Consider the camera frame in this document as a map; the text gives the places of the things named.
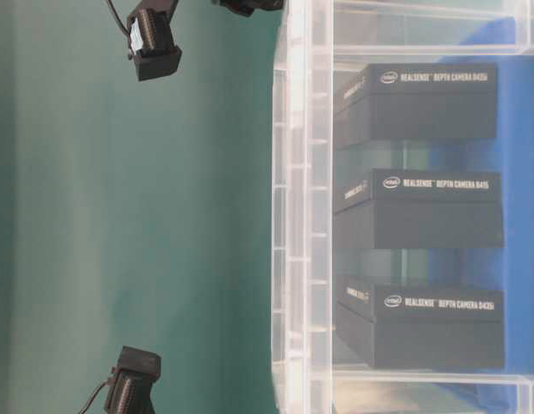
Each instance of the box lid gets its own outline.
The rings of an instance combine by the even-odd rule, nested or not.
[[[370,321],[502,322],[503,294],[459,285],[378,285],[347,277],[337,301]]]
[[[434,203],[500,203],[497,172],[418,171],[375,168],[336,191],[334,213],[371,199]]]
[[[495,64],[371,64],[334,96],[334,114],[369,95],[497,91]]]

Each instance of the black cable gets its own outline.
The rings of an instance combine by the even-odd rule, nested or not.
[[[121,29],[121,31],[123,32],[123,34],[125,36],[130,37],[129,31],[127,30],[127,28],[125,28],[123,22],[121,22],[121,19],[119,18],[119,15],[117,14],[117,10],[115,10],[115,6],[111,2],[111,0],[105,0],[105,2],[107,3],[108,7],[110,8],[111,15],[115,19],[115,22],[117,23],[117,26],[119,26],[119,28]]]
[[[102,388],[107,386],[107,384],[108,384],[107,382],[103,382],[102,384],[96,387],[96,389],[92,392],[90,398],[88,398],[88,401],[86,401],[86,404],[83,407],[83,409],[79,411],[79,414],[85,414],[88,411],[88,409],[91,408],[91,405],[96,399],[97,395],[100,393],[100,391],[102,391]]]

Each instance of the blue fabric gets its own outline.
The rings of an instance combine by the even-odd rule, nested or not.
[[[510,44],[513,19],[490,22],[464,44]],[[494,62],[499,70],[494,141],[430,151],[433,168],[499,171],[505,247],[430,253],[430,280],[461,282],[505,294],[506,365],[502,373],[534,373],[534,57],[479,56],[444,62]],[[491,414],[516,411],[513,386],[456,387]]]

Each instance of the intel logo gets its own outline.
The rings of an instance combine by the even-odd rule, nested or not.
[[[403,298],[400,297],[399,295],[388,296],[386,300],[384,300],[384,304],[388,308],[397,308],[401,305],[402,302],[403,302]]]
[[[394,84],[397,82],[397,79],[399,79],[399,74],[393,71],[386,72],[383,75],[381,75],[380,82],[382,84]]]
[[[387,177],[384,179],[383,186],[389,190],[397,188],[401,185],[401,179],[399,177]]]

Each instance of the green wall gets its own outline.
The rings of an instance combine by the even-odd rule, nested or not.
[[[158,414],[275,411],[279,19],[182,1],[179,73],[138,84],[103,1],[0,0],[0,412],[77,412],[124,344]]]

